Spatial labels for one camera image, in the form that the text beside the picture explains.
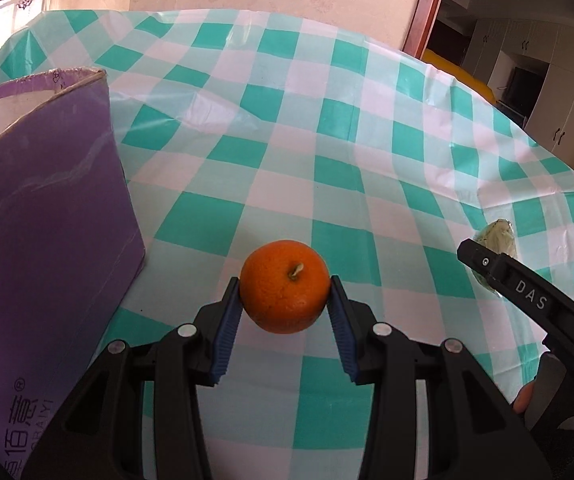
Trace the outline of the yellow sofa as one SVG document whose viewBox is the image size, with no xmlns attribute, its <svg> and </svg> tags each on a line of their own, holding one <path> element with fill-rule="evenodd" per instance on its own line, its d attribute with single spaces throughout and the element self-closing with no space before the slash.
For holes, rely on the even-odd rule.
<svg viewBox="0 0 574 480">
<path fill-rule="evenodd" d="M 430 49 L 424 51 L 421 59 L 425 63 L 436 67 L 437 70 L 442 70 L 444 73 L 453 76 L 461 84 L 465 84 L 466 87 L 476 91 L 491 105 L 496 105 L 496 97 L 492 90 L 484 82 L 463 70 L 462 67 L 455 65 Z"/>
</svg>

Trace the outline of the red-brown door frame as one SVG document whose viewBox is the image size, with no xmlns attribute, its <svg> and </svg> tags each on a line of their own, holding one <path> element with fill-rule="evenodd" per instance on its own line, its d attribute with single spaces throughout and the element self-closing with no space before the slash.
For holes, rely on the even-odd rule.
<svg viewBox="0 0 574 480">
<path fill-rule="evenodd" d="M 402 51 L 413 58 L 421 58 L 436 22 L 441 0 L 417 0 Z"/>
</svg>

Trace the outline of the small orange tangerine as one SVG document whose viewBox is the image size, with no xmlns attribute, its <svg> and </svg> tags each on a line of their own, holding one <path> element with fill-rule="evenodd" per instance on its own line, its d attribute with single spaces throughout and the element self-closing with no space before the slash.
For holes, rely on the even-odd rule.
<svg viewBox="0 0 574 480">
<path fill-rule="evenodd" d="M 239 275 L 249 318 L 273 334 L 294 334 L 321 315 L 330 288 L 323 258 L 296 240 L 275 240 L 252 252 Z"/>
</svg>

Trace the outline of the white cabinet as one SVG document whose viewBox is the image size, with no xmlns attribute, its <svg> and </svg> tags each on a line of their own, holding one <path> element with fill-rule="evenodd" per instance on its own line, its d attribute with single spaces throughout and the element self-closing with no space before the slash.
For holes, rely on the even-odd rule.
<svg viewBox="0 0 574 480">
<path fill-rule="evenodd" d="M 476 23 L 462 64 L 500 109 L 574 169 L 574 28 L 548 22 Z"/>
</svg>

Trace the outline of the teal checkered tablecloth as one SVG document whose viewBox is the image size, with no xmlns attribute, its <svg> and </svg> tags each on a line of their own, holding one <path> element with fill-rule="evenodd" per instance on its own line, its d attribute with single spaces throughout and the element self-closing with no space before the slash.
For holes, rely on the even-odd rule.
<svg viewBox="0 0 574 480">
<path fill-rule="evenodd" d="M 292 238 L 377 318 L 462 340 L 507 396 L 534 378 L 542 330 L 456 248 L 508 220 L 574 298 L 574 172 L 476 92 L 361 35 L 231 10 L 49 12 L 2 46 L 0 84 L 91 65 L 147 247 L 109 338 L 163 335 Z"/>
</svg>

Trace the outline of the wrapped green apple half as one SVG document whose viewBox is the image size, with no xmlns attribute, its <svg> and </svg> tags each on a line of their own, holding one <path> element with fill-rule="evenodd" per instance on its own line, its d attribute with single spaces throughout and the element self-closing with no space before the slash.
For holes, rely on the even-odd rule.
<svg viewBox="0 0 574 480">
<path fill-rule="evenodd" d="M 498 219 L 489 223 L 475 234 L 474 241 L 496 254 L 517 257 L 515 234 L 511 222 L 506 219 Z"/>
</svg>

